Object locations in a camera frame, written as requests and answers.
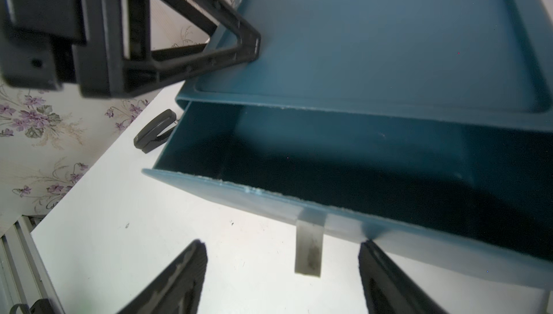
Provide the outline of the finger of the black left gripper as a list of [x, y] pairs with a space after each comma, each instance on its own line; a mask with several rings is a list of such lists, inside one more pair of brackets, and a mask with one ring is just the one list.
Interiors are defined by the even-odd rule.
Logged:
[[226, 0], [160, 0], [209, 39], [204, 46], [152, 47], [151, 0], [122, 0], [122, 87], [144, 94], [257, 60], [261, 34]]

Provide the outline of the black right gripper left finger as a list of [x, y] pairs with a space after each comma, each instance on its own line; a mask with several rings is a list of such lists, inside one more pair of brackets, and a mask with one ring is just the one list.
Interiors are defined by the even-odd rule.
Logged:
[[207, 271], [207, 249], [196, 239], [121, 313], [196, 313]]

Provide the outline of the teal drawer cabinet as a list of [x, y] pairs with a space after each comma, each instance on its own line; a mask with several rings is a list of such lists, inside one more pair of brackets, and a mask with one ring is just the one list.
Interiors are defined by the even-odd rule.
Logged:
[[181, 100], [552, 130], [542, 0], [240, 0], [259, 58]]

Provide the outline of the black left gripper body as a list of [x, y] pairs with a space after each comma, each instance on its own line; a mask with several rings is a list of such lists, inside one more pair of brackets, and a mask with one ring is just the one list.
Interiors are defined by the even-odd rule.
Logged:
[[1, 78], [15, 88], [86, 98], [134, 98], [151, 91], [151, 76], [129, 68], [149, 49], [145, 16], [132, 39], [127, 0], [1, 0]]

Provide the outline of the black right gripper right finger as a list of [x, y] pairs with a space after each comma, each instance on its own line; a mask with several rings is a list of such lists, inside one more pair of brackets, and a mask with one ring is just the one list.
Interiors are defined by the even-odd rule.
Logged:
[[359, 274], [369, 313], [445, 313], [373, 241], [360, 245]]

